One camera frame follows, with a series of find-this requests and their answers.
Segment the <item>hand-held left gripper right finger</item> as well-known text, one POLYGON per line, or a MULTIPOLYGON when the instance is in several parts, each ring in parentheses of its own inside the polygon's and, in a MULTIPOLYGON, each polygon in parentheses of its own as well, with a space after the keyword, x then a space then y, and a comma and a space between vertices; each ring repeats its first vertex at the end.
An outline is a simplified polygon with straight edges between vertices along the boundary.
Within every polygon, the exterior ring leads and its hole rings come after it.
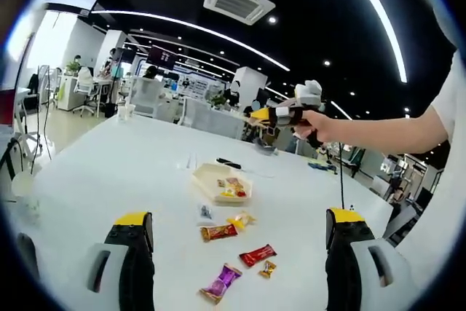
POLYGON ((399 310, 400 256, 351 210, 326 211, 327 310, 399 310))

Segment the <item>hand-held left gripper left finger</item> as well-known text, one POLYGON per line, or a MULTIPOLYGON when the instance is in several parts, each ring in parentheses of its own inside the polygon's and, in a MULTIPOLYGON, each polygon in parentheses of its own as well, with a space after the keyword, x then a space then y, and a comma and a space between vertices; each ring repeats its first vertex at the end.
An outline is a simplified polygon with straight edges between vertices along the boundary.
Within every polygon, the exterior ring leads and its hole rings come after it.
POLYGON ((152 214, 117 219, 102 243, 90 246, 68 284, 69 310, 153 310, 152 214))

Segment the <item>person's right hand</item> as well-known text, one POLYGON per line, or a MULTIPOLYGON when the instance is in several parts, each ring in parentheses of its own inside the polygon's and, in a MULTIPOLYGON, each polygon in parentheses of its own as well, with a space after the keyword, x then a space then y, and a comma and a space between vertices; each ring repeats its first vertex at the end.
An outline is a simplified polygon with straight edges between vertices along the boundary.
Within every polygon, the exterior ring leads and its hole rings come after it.
POLYGON ((317 140, 320 142, 343 142, 345 123, 345 120, 332 119, 320 112, 307 110, 303 112, 301 121, 293 129, 302 139, 316 132, 317 140))

